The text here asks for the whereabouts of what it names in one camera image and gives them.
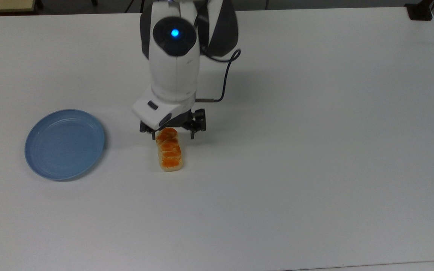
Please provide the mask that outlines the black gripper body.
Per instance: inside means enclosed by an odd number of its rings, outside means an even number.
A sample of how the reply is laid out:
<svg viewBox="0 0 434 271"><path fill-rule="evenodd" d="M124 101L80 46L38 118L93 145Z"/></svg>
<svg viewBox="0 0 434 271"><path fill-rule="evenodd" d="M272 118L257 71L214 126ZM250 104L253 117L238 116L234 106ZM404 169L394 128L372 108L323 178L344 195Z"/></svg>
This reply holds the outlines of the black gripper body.
<svg viewBox="0 0 434 271"><path fill-rule="evenodd" d="M149 134L155 134L157 131L161 131L164 128L183 128L185 130L191 131L195 134L199 131L206 131L206 114L204 109L196 110L192 112L188 110L177 116L173 116L170 113L166 115L157 128L151 128L142 121L140 122L139 131Z"/></svg>

